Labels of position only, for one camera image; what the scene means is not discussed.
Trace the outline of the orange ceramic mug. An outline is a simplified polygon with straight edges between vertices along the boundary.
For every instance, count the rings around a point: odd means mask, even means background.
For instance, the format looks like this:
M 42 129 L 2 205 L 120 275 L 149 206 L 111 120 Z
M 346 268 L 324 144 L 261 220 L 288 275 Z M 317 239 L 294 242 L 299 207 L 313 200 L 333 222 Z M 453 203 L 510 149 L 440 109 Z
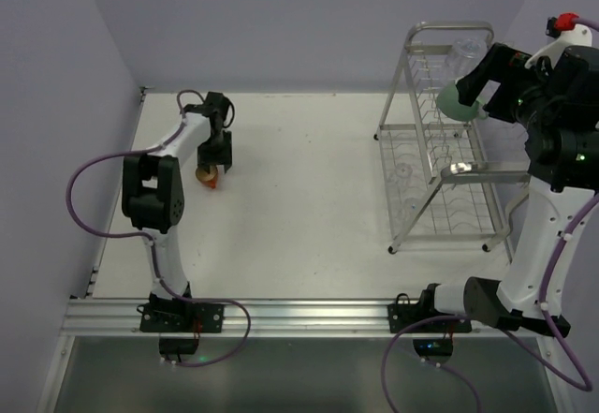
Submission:
M 215 189 L 218 185 L 219 170 L 217 166 L 201 167 L 195 171 L 196 179 L 205 187 Z

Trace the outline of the clear glass cup top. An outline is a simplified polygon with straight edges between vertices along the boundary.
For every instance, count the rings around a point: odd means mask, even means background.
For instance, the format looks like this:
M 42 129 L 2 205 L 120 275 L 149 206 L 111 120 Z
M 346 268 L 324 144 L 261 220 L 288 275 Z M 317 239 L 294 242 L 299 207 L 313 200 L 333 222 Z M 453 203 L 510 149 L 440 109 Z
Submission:
M 478 37 L 457 39 L 451 46 L 444 62 L 447 81 L 466 76 L 481 62 L 488 51 L 486 42 Z

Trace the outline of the mint green ceramic mug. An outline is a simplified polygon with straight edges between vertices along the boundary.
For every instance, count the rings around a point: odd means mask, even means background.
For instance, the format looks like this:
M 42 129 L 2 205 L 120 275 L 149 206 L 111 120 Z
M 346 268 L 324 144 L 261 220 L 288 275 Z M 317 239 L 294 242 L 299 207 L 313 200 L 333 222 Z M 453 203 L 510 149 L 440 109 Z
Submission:
M 457 81 L 452 81 L 438 93 L 436 106 L 439 112 L 456 122 L 469 123 L 488 118 L 478 99 L 471 106 L 460 103 Z

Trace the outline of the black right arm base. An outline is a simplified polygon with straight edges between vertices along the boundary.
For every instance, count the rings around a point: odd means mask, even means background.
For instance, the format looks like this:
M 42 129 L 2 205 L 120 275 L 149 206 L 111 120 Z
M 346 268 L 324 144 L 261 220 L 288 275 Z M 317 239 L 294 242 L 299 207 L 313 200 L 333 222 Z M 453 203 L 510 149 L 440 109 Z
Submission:
M 449 317 L 435 309 L 435 285 L 423 289 L 414 302 L 406 293 L 399 293 L 387 305 L 387 322 L 391 333 L 408 329 L 409 333 L 439 334 L 439 338 L 414 338 L 413 348 L 418 357 L 425 361 L 448 362 L 454 351 L 456 334 L 473 331 L 472 323 L 466 319 L 443 319 Z

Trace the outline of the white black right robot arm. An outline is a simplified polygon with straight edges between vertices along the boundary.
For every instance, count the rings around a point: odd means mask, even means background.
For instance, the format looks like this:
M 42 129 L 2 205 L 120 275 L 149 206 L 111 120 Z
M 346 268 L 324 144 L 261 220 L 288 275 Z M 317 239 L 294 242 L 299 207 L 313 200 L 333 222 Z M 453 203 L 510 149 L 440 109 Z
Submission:
M 598 50 L 566 46 L 537 58 L 494 44 L 456 80 L 457 99 L 475 103 L 488 82 L 498 87 L 484 105 L 489 117 L 520 124 L 530 176 L 518 247 L 502 280 L 476 276 L 463 286 L 430 284 L 419 303 L 428 314 L 464 315 L 495 329 L 524 328 L 564 338 L 562 289 L 577 245 L 577 225 L 598 200 Z

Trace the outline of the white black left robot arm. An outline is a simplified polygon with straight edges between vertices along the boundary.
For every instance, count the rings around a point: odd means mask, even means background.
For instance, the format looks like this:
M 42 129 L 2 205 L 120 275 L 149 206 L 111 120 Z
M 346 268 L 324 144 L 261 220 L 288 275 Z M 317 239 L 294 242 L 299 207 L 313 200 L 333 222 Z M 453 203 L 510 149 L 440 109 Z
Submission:
M 181 260 L 177 227 L 185 197 L 182 165 L 196 160 L 197 180 L 214 189 L 219 171 L 233 164 L 233 102 L 220 92 L 209 92 L 197 104 L 182 103 L 178 125 L 152 148 L 124 158 L 122 212 L 142 236 L 152 275 L 154 299 L 189 302 L 191 289 Z

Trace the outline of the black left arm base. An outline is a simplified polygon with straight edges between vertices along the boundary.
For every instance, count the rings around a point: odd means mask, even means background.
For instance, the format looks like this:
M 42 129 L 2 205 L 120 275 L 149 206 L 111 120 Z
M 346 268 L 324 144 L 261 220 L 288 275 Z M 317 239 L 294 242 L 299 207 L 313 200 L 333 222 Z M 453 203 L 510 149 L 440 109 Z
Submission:
M 163 299 L 153 294 L 137 307 L 141 319 L 139 330 L 144 333 L 191 333 L 191 338 L 160 338 L 158 351 L 161 357 L 183 361 L 183 356 L 196 353 L 202 334 L 220 333 L 225 307 L 214 302 L 183 302 Z

